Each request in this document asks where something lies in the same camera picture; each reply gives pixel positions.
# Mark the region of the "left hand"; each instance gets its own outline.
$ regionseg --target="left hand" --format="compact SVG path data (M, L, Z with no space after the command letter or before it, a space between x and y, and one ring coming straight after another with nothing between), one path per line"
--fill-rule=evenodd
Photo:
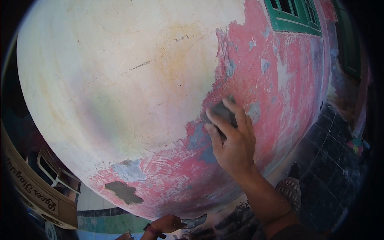
M186 227L181 219L175 215L165 215L151 223L151 227L162 233L171 233Z

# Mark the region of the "gray sanding block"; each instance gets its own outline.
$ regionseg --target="gray sanding block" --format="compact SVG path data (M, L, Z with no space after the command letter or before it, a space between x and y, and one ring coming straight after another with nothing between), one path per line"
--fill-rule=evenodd
M227 98L228 98L231 102L236 103L236 102L235 102L235 99L234 99L234 97L233 97L233 95L228 95ZM235 115L234 115L231 111L229 111L229 109L226 108L226 106L224 106L223 101L220 101L218 104L216 104L215 106L213 106L213 107L211 108L211 110L212 110L217 116L219 116L219 117L225 119L227 122L229 122L229 123L232 125L232 127L237 128L237 122L236 122ZM204 113L204 114L202 115L202 118L203 118L204 122L212 123L211 120L209 120L209 118L207 117L207 114L206 114L206 113ZM223 134L223 132L220 131L220 129L218 129L218 131L219 131L220 135L221 135L222 137L225 138L225 135Z

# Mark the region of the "watch strap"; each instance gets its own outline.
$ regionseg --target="watch strap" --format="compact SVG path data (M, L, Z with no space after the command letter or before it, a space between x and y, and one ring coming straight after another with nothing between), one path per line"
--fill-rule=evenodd
M143 230L148 231L148 232L152 233L153 235L155 235L156 237L159 237L161 239L165 239L167 237L167 235L154 229L149 223L145 226L145 228L143 228Z

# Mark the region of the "wall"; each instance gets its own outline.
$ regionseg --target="wall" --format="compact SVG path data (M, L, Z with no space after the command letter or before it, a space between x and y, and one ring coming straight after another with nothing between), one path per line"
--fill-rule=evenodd
M87 186L141 217L198 217L242 195L200 118L233 94L272 172L317 119L328 35L273 32L263 1L38 1L17 43L27 106Z
M319 0L326 19L331 53L331 74L329 75L328 99L352 126L358 99L359 83L347 75L338 60L338 18L332 0Z

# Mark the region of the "green window frame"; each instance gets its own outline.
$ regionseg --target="green window frame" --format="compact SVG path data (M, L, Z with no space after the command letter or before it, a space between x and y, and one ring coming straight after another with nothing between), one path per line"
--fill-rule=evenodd
M293 31L322 36L312 0L265 0L274 31Z

